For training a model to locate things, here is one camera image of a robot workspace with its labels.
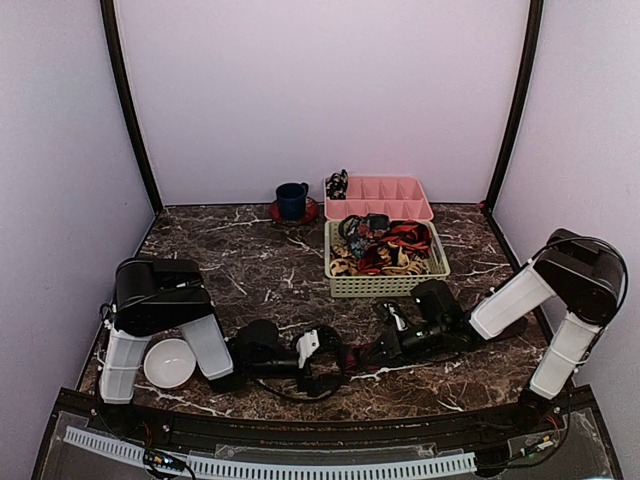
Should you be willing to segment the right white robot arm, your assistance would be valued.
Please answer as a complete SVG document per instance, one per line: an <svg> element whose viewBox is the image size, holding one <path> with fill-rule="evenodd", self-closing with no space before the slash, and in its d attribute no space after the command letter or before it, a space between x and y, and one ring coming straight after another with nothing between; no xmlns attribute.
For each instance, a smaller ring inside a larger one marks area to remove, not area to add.
<svg viewBox="0 0 640 480"><path fill-rule="evenodd" d="M618 315L628 287L627 263L613 245L558 229L469 311L440 280L413 288L411 297L422 315L418 323L410 323L397 306L378 305L386 326L372 361L387 367L411 358L470 353L502 340L517 321L554 303L563 314L510 413L511 426L530 434L547 420L552 402Z"/></svg>

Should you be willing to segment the red navy striped tie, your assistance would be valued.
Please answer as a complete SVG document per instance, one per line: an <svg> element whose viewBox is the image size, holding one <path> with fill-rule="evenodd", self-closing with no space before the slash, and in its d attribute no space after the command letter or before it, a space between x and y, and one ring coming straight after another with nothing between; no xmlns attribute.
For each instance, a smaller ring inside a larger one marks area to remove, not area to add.
<svg viewBox="0 0 640 480"><path fill-rule="evenodd" d="M374 342L346 348L346 372L352 375L385 367L444 363L491 343L509 340L526 328L527 320L521 318L497 337L485 340L466 322L450 325L421 322L401 332L395 327L385 327Z"/></svg>

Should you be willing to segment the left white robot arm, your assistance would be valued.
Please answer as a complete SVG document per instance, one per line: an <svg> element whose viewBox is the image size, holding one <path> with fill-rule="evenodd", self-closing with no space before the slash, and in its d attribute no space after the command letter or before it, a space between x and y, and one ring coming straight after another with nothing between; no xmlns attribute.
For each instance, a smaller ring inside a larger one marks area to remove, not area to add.
<svg viewBox="0 0 640 480"><path fill-rule="evenodd" d="M255 320L226 339L204 278L193 260L130 258L115 272L115 296L101 308L109 331L98 395L103 421L120 436L141 427L140 412L130 406L134 383L151 339L179 330L195 366L216 393L235 392L250 381L292 380L293 401L328 398L346 379L345 346L337 332L319 325L290 347L277 326Z"/></svg>

